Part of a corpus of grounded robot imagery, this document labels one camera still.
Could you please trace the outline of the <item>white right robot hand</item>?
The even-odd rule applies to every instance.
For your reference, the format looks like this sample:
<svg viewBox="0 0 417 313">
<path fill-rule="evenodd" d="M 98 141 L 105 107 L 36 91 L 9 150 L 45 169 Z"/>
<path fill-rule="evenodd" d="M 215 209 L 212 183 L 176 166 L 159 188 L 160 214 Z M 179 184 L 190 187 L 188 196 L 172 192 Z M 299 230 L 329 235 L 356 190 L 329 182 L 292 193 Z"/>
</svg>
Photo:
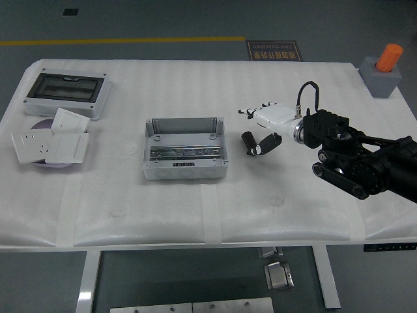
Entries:
<svg viewBox="0 0 417 313">
<path fill-rule="evenodd" d="M 239 110 L 248 119 L 253 119 L 260 127 L 269 130 L 270 134 L 256 142 L 250 131 L 244 132 L 241 138 L 249 156 L 261 156 L 277 148 L 282 142 L 282 135 L 287 135 L 297 143 L 304 143 L 303 120 L 300 108 L 290 109 L 283 104 L 269 102 L 260 108 Z"/>
</svg>

